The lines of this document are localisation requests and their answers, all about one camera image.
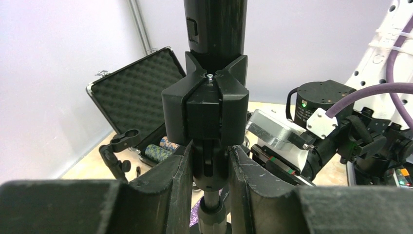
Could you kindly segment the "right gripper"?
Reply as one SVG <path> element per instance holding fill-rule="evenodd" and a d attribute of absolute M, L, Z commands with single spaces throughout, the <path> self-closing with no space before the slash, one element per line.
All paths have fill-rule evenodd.
<path fill-rule="evenodd" d="M 312 186 L 338 149 L 333 138 L 319 139 L 295 123 L 259 109 L 249 118 L 246 131 L 257 137 L 250 148 L 252 159 L 294 186 Z"/>

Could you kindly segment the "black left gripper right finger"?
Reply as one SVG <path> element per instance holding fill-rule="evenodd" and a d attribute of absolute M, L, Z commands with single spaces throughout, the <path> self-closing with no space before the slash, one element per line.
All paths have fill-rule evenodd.
<path fill-rule="evenodd" d="M 235 234 L 410 234 L 413 192 L 392 186 L 293 186 L 228 150 Z"/>

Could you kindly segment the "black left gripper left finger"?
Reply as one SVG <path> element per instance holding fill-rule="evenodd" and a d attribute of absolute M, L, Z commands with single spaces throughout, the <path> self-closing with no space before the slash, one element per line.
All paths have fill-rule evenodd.
<path fill-rule="evenodd" d="M 17 180 L 0 188 L 3 234 L 187 234 L 192 151 L 180 147 L 130 183 Z"/>

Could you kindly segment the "black round-base mic stand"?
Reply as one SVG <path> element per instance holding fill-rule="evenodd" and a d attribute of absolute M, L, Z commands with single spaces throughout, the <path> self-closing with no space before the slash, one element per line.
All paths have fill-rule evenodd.
<path fill-rule="evenodd" d="M 228 183 L 230 149 L 244 141 L 248 57 L 241 55 L 212 73 L 190 52 L 186 62 L 186 76 L 162 91 L 166 133 L 169 141 L 189 148 L 193 180 L 204 191 L 199 232 L 225 234 L 226 208 L 219 191 Z"/>

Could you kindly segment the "purple glitter microphone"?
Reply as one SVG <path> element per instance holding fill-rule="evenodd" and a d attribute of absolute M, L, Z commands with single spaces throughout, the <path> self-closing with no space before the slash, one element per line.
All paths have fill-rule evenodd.
<path fill-rule="evenodd" d="M 201 195 L 201 190 L 193 190 L 193 195 L 200 195 L 198 198 L 198 201 L 193 204 L 190 210 L 190 221 L 189 221 L 189 226 L 193 227 L 195 224 L 199 222 L 198 219 L 198 208 L 200 207 L 200 203 L 202 198 L 204 197 L 204 194 Z M 223 189 L 219 191 L 220 198 L 224 202 L 224 206 L 226 209 L 226 215 L 230 214 L 230 194 L 229 194 L 229 187 L 226 186 Z"/>

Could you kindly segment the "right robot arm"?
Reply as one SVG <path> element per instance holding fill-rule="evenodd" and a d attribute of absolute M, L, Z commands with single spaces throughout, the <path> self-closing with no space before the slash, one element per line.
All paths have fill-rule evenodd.
<path fill-rule="evenodd" d="M 293 185 L 313 185 L 335 157 L 349 185 L 412 188 L 413 3 L 394 0 L 346 83 L 313 81 L 292 90 L 294 113 L 255 110 L 252 159 Z"/>

